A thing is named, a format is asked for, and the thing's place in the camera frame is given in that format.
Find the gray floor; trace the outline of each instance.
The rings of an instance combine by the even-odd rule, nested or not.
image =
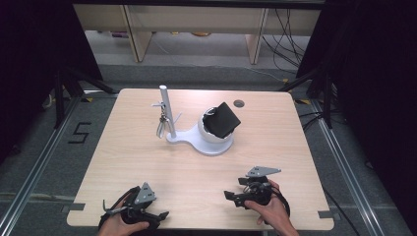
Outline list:
[[[258,64],[251,65],[244,35],[214,33],[207,37],[197,37],[185,32],[178,34],[157,32],[152,37],[142,63],[133,61],[131,47],[126,38],[114,38],[109,32],[96,31],[87,31],[87,36],[105,81],[116,89],[156,88],[162,83],[168,83],[173,89],[277,90],[282,87],[285,79],[293,80],[294,74],[278,70],[276,65],[283,70],[296,71],[293,65],[274,58],[265,43],[262,45]],[[270,35],[266,38],[275,45]],[[309,38],[294,37],[294,40],[305,48]],[[292,53],[285,51],[283,53],[296,60]],[[230,84],[229,81],[223,84],[230,77],[235,79],[235,83]],[[307,87],[308,83],[295,88],[291,92],[294,99],[307,98],[305,95]],[[71,204],[77,194],[115,99],[114,96],[99,94],[90,102],[79,102],[46,167],[41,172],[28,203],[15,222],[11,235],[45,235],[48,232],[57,235],[96,233],[95,227],[67,225],[65,208]],[[310,104],[299,102],[295,106],[300,115],[313,111]],[[53,134],[54,115],[53,106],[39,114],[26,137],[20,142],[22,152],[9,156],[0,166],[2,212],[8,209],[14,195],[24,185],[31,168]],[[313,115],[302,117],[300,122],[305,124],[313,117]],[[333,114],[332,120],[338,142],[385,234],[411,235],[378,176],[364,164],[366,156],[356,143],[343,117],[340,114]],[[90,125],[81,128],[81,132],[89,133],[89,137],[84,144],[71,145],[70,141],[80,138],[73,135],[80,122],[90,122]],[[318,122],[306,130],[306,139],[324,188],[341,206],[360,235],[374,235],[358,210]],[[328,198],[328,204],[334,215],[334,228],[329,232],[301,231],[301,235],[355,235],[347,219],[331,198]],[[210,233],[232,235],[231,232],[206,232],[205,235]],[[202,234],[203,232],[194,232],[193,235]]]

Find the white stand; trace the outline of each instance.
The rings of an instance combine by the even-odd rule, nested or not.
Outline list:
[[[200,134],[199,125],[196,124],[189,131],[176,131],[177,137],[172,138],[171,133],[166,135],[166,140],[172,144],[186,143],[193,146],[199,153],[204,155],[221,155],[233,144],[233,134],[227,137],[224,143],[210,143]]]
[[[165,106],[166,116],[168,122],[170,122],[170,133],[166,135],[166,140],[174,145],[189,144],[199,153],[210,156],[221,155],[230,149],[233,144],[233,133],[221,139],[207,132],[203,124],[203,116],[191,130],[175,130],[167,88],[166,86],[160,86],[159,88],[162,95],[162,105]]]

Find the black strap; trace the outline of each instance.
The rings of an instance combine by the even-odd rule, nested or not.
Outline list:
[[[120,204],[120,202],[122,202],[125,198],[126,198],[126,196],[128,196],[129,194],[131,194],[131,193],[133,193],[134,191],[136,191],[136,189],[137,188],[139,188],[139,187],[135,187],[135,188],[132,188],[132,189],[130,189],[128,192],[126,192],[124,195],[122,195],[122,197],[120,197],[120,199],[119,200],[117,200],[116,201],[116,203],[110,208],[110,209],[115,209],[119,204]],[[105,213],[104,215],[102,215],[101,216],[101,218],[100,218],[100,222],[98,223],[98,230],[100,230],[100,228],[101,228],[101,226],[103,225],[103,223],[108,219],[110,217],[110,214],[108,214],[108,213]]]
[[[284,196],[281,194],[280,191],[276,192],[276,191],[272,190],[272,192],[281,200],[281,202],[284,204],[285,211],[287,212],[288,216],[290,216],[291,209],[289,208],[289,203],[286,200],[286,198],[284,198]]]

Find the round white base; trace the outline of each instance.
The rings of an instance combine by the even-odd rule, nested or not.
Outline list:
[[[193,146],[198,152],[204,155],[221,155],[225,153],[233,144],[233,134],[230,134],[231,137],[227,138],[227,141],[224,143],[209,143],[203,139],[203,136],[200,134],[198,124],[193,126],[191,130],[188,131],[175,131],[177,137],[172,138],[171,133],[166,135],[166,140],[172,144],[186,143]]]

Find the black cable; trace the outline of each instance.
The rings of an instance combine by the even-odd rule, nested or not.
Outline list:
[[[318,114],[322,114],[323,112],[318,111],[318,112],[311,112],[311,113],[307,113],[307,114],[302,114],[299,115],[298,117],[304,117],[304,116],[309,116],[309,115],[318,115]]]
[[[263,36],[263,40],[264,42],[267,44],[267,46],[269,47],[269,49],[276,55],[280,56],[282,59],[284,59],[285,61],[291,63],[293,66],[298,67],[299,65],[294,62],[293,60],[291,60],[289,57],[285,56],[284,54],[280,53],[279,51],[276,50],[276,47],[272,47],[269,42],[267,41],[267,39]]]
[[[282,195],[282,193],[279,190],[278,190],[278,192],[274,191],[273,189],[270,189],[270,190],[279,198],[279,200],[284,205],[285,211],[287,212],[288,216],[290,216],[291,215],[291,209],[289,207],[288,200],[286,198],[284,198],[284,196]]]
[[[137,188],[138,187],[132,188],[128,192],[126,192],[122,197],[120,197],[119,200],[116,201],[116,203],[114,203],[114,205],[111,207],[111,209],[115,209],[117,207],[117,205],[119,205],[120,202],[122,202],[122,200],[124,200],[126,198],[126,196],[128,196],[129,194],[135,192]]]
[[[306,132],[315,121],[318,121],[319,119],[323,118],[323,112],[321,112],[320,115],[314,117],[313,119],[311,119],[309,122],[307,122],[306,124],[303,125],[303,131]]]
[[[290,9],[287,9],[287,22],[286,22],[286,24],[285,24],[285,26],[284,26],[284,24],[283,24],[283,22],[282,22],[282,20],[281,20],[281,18],[280,18],[280,16],[278,15],[278,11],[275,9],[275,14],[276,14],[276,17],[278,18],[278,20],[279,20],[279,24],[281,25],[281,27],[282,27],[282,36],[281,36],[281,38],[279,39],[279,41],[277,42],[279,45],[280,45],[280,47],[281,48],[283,48],[283,49],[285,49],[285,50],[287,50],[287,51],[290,51],[290,52],[293,52],[294,53],[294,55],[295,55],[295,57],[297,58],[297,61],[298,61],[298,63],[300,63],[301,62],[301,58],[300,58],[300,55],[301,56],[303,56],[302,54],[300,54],[300,53],[298,53],[298,51],[297,51],[297,49],[295,48],[295,46],[296,47],[298,47],[300,50],[302,50],[303,52],[304,52],[304,50],[300,47],[300,46],[298,46],[298,44],[294,41],[294,39],[292,38],[292,32],[291,32],[291,24],[290,24],[290,16],[291,16],[291,11],[290,11]],[[280,42],[282,41],[282,39],[283,39],[283,37],[284,36],[286,36],[286,38],[287,38],[287,40],[289,41],[289,43],[290,43],[290,45],[291,45],[291,47],[292,47],[292,50],[290,50],[290,49],[288,49],[288,48],[286,48],[286,47],[284,47],[284,46],[282,46],[281,44],[280,44]]]
[[[355,231],[356,235],[360,235],[359,231],[356,229],[355,225],[353,225],[352,221],[350,220],[349,217],[347,217],[346,213],[343,211],[343,209],[340,207],[340,205],[337,203],[337,201],[333,198],[333,196],[328,192],[328,190],[325,188],[325,186],[322,185],[323,190],[325,191],[326,195],[328,195],[328,197],[333,201],[333,203],[336,205],[336,207],[338,208],[338,210],[340,211],[341,214],[343,214],[343,216],[346,218],[347,222],[350,224],[350,226],[352,227],[353,231]]]
[[[269,49],[273,52],[273,56],[272,56],[272,60],[273,60],[273,64],[275,65],[275,67],[278,69],[278,70],[280,70],[280,71],[284,71],[284,72],[287,72],[287,73],[290,73],[290,74],[296,74],[295,72],[291,72],[291,71],[287,71],[287,70],[284,70],[284,69],[282,69],[282,68],[280,68],[277,64],[276,64],[276,61],[275,61],[275,55],[276,55],[276,53],[279,53],[279,52],[276,52],[273,48],[272,48],[272,46],[271,45],[269,45],[269,43],[267,42],[267,40],[263,37],[263,39],[264,39],[264,41],[267,43],[267,46],[269,47]]]

